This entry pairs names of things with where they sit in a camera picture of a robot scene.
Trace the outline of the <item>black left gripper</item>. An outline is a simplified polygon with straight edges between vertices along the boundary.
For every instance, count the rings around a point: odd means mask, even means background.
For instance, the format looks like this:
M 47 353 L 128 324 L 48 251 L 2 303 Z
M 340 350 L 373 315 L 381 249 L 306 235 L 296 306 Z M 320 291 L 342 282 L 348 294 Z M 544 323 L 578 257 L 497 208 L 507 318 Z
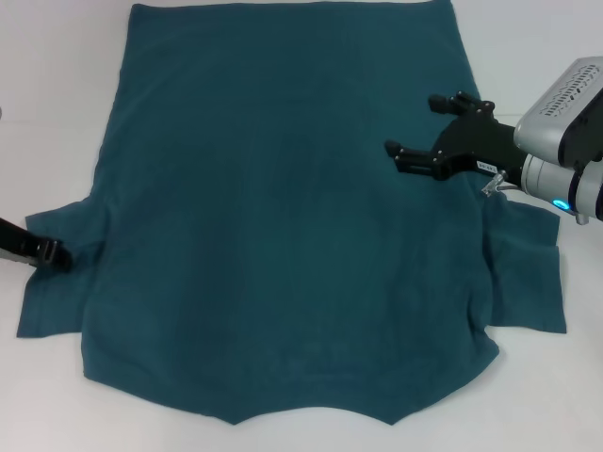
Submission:
M 35 267 L 68 272 L 73 257 L 60 240 L 27 234 L 21 227 L 0 219 L 1 258 Z

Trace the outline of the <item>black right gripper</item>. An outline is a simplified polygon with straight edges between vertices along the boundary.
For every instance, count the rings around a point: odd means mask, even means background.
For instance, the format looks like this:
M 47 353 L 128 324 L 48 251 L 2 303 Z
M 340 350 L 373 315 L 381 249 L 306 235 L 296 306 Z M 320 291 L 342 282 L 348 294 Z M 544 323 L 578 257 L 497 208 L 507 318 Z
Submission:
M 460 117 L 439 135 L 434 156 L 388 139 L 383 146 L 398 172 L 444 181 L 464 171 L 489 176 L 504 171 L 506 182 L 521 181 L 527 154 L 514 145 L 514 128 L 492 117 L 492 101 L 459 90 L 452 96 L 430 95 L 428 105 L 431 112 Z

